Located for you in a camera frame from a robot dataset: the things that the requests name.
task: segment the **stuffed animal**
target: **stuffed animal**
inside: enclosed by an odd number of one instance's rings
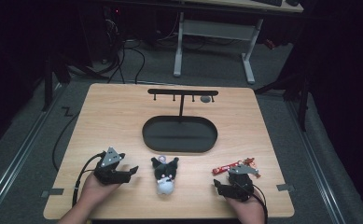
[[[157,179],[158,194],[171,194],[175,189],[175,175],[177,171],[178,158],[175,157],[169,163],[166,163],[165,156],[159,156],[157,159],[152,158],[152,166],[155,169],[155,178]]]

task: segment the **white desk leg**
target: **white desk leg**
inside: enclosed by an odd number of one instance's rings
[[[257,25],[255,26],[255,29],[253,31],[253,36],[251,38],[250,44],[248,46],[247,53],[242,54],[244,71],[245,71],[245,75],[247,76],[247,82],[249,84],[255,83],[254,74],[253,74],[253,71],[251,70],[250,56],[251,56],[251,53],[253,52],[254,46],[256,44],[262,23],[263,23],[263,19],[258,20]]]
[[[178,44],[177,51],[175,52],[175,77],[181,76],[182,65],[182,35],[184,33],[184,12],[180,12],[180,22],[178,24]]]

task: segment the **cable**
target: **cable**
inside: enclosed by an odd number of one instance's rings
[[[215,40],[219,40],[219,39],[221,39],[221,38],[207,38],[206,41],[210,44],[215,44],[215,45],[220,45],[220,46],[228,46],[228,45],[237,44],[239,42],[242,42],[242,40],[237,40],[237,39],[228,40],[227,43],[220,43],[218,41],[215,41]]]
[[[118,70],[121,68],[121,66],[123,65],[123,62],[125,61],[125,44],[122,45],[122,60],[120,61],[117,69],[112,73],[112,75],[109,77],[107,83],[111,82],[112,77],[118,72]],[[120,76],[122,78],[123,84],[125,84],[125,79],[122,75],[122,73],[120,73]]]
[[[84,68],[84,69],[90,69],[91,70],[91,72],[93,72],[93,73],[96,73],[97,75],[102,75],[102,74],[105,74],[105,73],[107,73],[107,72],[109,72],[109,71],[111,71],[112,69],[114,69],[117,65],[119,64],[119,57],[116,55],[115,56],[115,58],[114,58],[114,60],[113,60],[113,62],[107,67],[107,68],[104,68],[103,70],[100,70],[100,71],[94,71],[94,70],[92,70],[91,68],[88,68],[88,67],[86,67],[86,68]],[[78,71],[76,71],[76,70],[74,70],[73,68],[71,68],[70,66],[67,66],[67,70],[70,72],[70,73],[72,73],[72,74],[74,74],[74,75],[78,75],[78,76],[91,76],[91,77],[93,77],[91,74],[88,74],[88,73],[86,73],[86,72],[78,72]]]
[[[63,136],[63,134],[64,134],[65,130],[68,128],[68,126],[71,124],[71,122],[73,122],[73,120],[74,120],[76,117],[78,117],[78,116],[79,116],[79,113],[80,113],[80,111],[79,111],[79,112],[77,112],[77,113],[73,116],[73,118],[72,118],[72,119],[70,119],[70,120],[68,121],[68,123],[64,126],[64,128],[63,128],[62,132],[60,133],[60,135],[58,136],[58,138],[57,138],[57,140],[56,140],[55,146],[54,146],[54,147],[53,147],[53,149],[52,149],[52,164],[53,164],[53,166],[54,166],[54,168],[55,168],[56,172],[59,172],[59,168],[57,167],[57,165],[56,165],[56,161],[55,161],[55,151],[56,151],[56,147],[57,147],[57,145],[59,144],[60,139],[62,138],[62,136]]]
[[[85,174],[85,173],[90,172],[90,171],[94,171],[94,170],[86,170],[83,173]]]
[[[189,36],[188,38],[185,38],[186,40],[188,40],[188,39],[192,39],[192,40],[195,40],[195,39],[197,39],[198,41],[200,41],[199,39],[200,39],[201,37],[199,36],[199,37],[197,37],[197,36]],[[182,45],[182,47],[184,48],[184,49],[189,49],[189,50],[197,50],[197,49],[201,49],[201,48],[203,48],[204,46],[205,46],[205,44],[206,44],[206,38],[202,38],[202,43],[201,43],[201,45],[199,46],[199,47],[197,47],[197,48],[188,48],[186,45],[185,45],[186,43],[183,43],[183,45]]]
[[[177,35],[172,35],[172,34],[175,32],[175,27],[177,27],[179,16],[180,16],[180,13],[178,12],[177,16],[175,17],[175,25],[173,26],[172,31],[166,37],[158,39],[157,40],[158,42],[161,40],[165,40],[165,39],[173,38],[174,36],[177,36]]]
[[[137,74],[134,77],[134,84],[137,84],[137,77],[138,77],[138,75],[140,75],[141,70],[143,70],[143,67],[146,64],[146,57],[144,56],[144,54],[142,52],[138,51],[137,49],[129,49],[129,50],[133,50],[133,51],[139,53],[143,57],[143,64],[141,64],[140,69],[138,70]]]
[[[164,42],[164,41],[169,41],[169,40],[171,40],[172,38],[174,38],[174,37],[177,37],[177,35],[174,35],[174,36],[170,36],[170,37],[168,37],[167,39],[162,39],[161,41],[158,41],[157,43],[159,44],[159,45],[161,45],[161,46],[164,46],[164,47],[172,47],[172,46],[175,46],[175,45],[177,45],[177,41],[176,40],[174,40],[173,42],[171,42],[171,44],[163,44],[163,43],[161,43],[161,42]]]
[[[58,53],[58,56],[61,60],[63,60],[63,62],[65,64],[68,65],[73,65],[75,68],[77,68],[78,70],[84,72],[87,76],[90,77],[94,77],[94,78],[99,78],[99,79],[104,79],[105,77],[103,77],[102,75],[92,71],[89,67],[86,67],[85,65],[80,64],[79,62],[75,61],[72,58],[69,58],[66,55],[63,55],[61,53]]]
[[[79,189],[79,184],[81,182],[81,177],[82,175],[85,173],[85,169],[86,167],[89,165],[89,163],[91,163],[91,161],[93,161],[94,159],[98,158],[98,157],[104,157],[105,156],[105,152],[103,151],[102,153],[99,153],[99,154],[96,154],[94,155],[93,157],[91,157],[86,163],[85,165],[83,166],[81,172],[79,173],[79,176],[78,176],[78,179],[77,179],[77,182],[76,182],[76,185],[74,187],[74,194],[73,194],[73,207],[74,205],[76,205],[77,203],[77,197],[78,197],[78,189]]]
[[[141,46],[141,40],[138,40],[138,39],[135,39],[135,40],[126,40],[125,41],[125,45],[127,42],[138,42],[138,44],[136,46],[133,46],[133,47],[128,47],[127,49],[137,49],[138,47]]]
[[[260,205],[262,205],[262,208],[263,208],[263,214],[265,215],[265,224],[268,223],[268,207],[266,207],[266,198],[265,198],[265,195],[263,194],[262,190],[260,190],[259,187],[253,185],[256,189],[259,190],[260,194],[262,195],[263,197],[263,201],[257,196],[255,195],[254,193],[252,194],[252,196],[257,199],[257,201],[260,203]]]
[[[263,197],[263,201],[253,193],[250,193],[247,189],[243,188],[243,186],[241,186],[239,183],[235,182],[235,184],[237,186],[239,186],[240,189],[243,189],[245,192],[247,192],[248,196],[253,196],[255,199],[257,199],[257,201],[260,203],[260,205],[262,205],[262,209],[263,209],[263,214],[265,216],[265,224],[268,223],[268,208],[266,207],[266,198],[265,195],[263,194],[262,190],[257,187],[256,185],[253,185],[254,188],[256,188],[257,190],[259,190],[260,194]]]

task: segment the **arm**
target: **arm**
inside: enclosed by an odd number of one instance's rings
[[[254,194],[260,198],[259,194],[254,191]],[[236,212],[237,217],[243,224],[263,224],[265,223],[265,214],[262,205],[259,201],[250,197],[245,202],[225,197],[227,203]]]
[[[81,195],[76,205],[60,220],[59,224],[85,224],[91,212],[102,203],[120,184],[103,185],[93,173],[85,180]]]

